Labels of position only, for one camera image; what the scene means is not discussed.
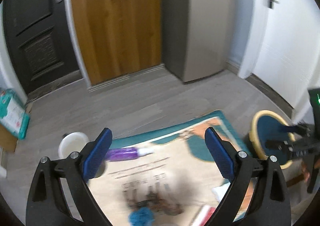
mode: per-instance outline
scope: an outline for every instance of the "green plastic package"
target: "green plastic package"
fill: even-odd
[[[1,91],[0,123],[18,139],[26,137],[30,116],[25,106],[12,89]]]

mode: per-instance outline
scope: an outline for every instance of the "green rug border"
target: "green rug border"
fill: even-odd
[[[192,119],[192,120],[190,120],[188,122],[181,123],[181,124],[178,124],[178,125],[174,125],[174,126],[171,126],[171,127],[166,127],[166,128],[150,131],[150,132],[142,133],[142,134],[135,135],[135,136],[129,136],[129,137],[124,137],[124,138],[114,139],[112,141],[110,149],[123,148],[123,147],[127,147],[127,146],[130,146],[130,145],[133,145],[133,144],[139,144],[139,143],[142,143],[144,141],[148,141],[148,140],[157,138],[159,136],[164,136],[164,135],[176,132],[178,130],[184,129],[186,127],[192,126],[192,125],[194,125],[196,123],[199,123],[199,122],[201,122],[203,120],[206,120],[206,119],[209,119],[209,118],[213,118],[213,117],[219,117],[223,121],[223,123],[226,126],[226,128],[233,135],[233,137],[235,138],[235,140],[238,143],[239,147],[243,151],[246,151],[248,154],[251,155],[249,149],[244,144],[244,142],[240,139],[240,137],[238,136],[237,132],[234,130],[232,125],[226,119],[226,117],[224,116],[224,114],[222,113],[221,110],[215,110],[215,111],[211,112],[210,114],[207,114],[207,115],[204,115],[202,117],[195,118],[195,119]]]

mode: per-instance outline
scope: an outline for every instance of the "silver screw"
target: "silver screw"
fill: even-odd
[[[47,162],[47,160],[48,160],[48,158],[46,156],[44,156],[44,157],[41,157],[40,162],[45,163],[45,162]]]
[[[75,159],[75,158],[77,158],[78,156],[79,156],[79,153],[78,153],[78,152],[72,152],[71,155],[70,155],[70,157],[71,157],[72,159]]]
[[[276,162],[278,159],[274,155],[272,155],[272,156],[270,156],[270,160],[272,162]]]
[[[240,152],[238,153],[238,155],[239,155],[240,157],[242,157],[242,158],[247,157],[247,153],[246,153],[245,151],[240,151]]]

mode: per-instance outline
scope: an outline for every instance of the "rug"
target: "rug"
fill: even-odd
[[[111,149],[135,146],[154,150],[135,160],[107,162],[103,175],[89,181],[92,195],[114,226],[129,225],[128,201],[144,201],[150,193],[159,193],[168,207],[154,213],[153,225],[190,225],[203,205],[218,206],[212,188],[228,181],[205,145],[208,127],[237,151],[249,153],[220,110],[172,127],[113,140]],[[252,192],[251,183],[237,218],[246,211]]]

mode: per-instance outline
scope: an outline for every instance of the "yellow rim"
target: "yellow rim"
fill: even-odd
[[[252,119],[252,124],[251,124],[251,131],[249,131],[249,139],[253,145],[254,150],[256,151],[258,157],[260,159],[266,160],[268,157],[266,156],[259,137],[258,137],[258,130],[257,130],[257,124],[258,124],[258,120],[260,117],[262,116],[271,116],[274,119],[277,119],[281,124],[283,125],[288,125],[288,123],[278,114],[270,111],[270,110],[261,110],[259,112],[257,112],[253,119]],[[295,141],[294,135],[292,133],[288,133],[289,134],[289,138],[291,141]],[[287,163],[285,163],[284,165],[280,165],[281,169],[286,169],[288,168],[290,165],[292,164],[292,160],[289,160]]]

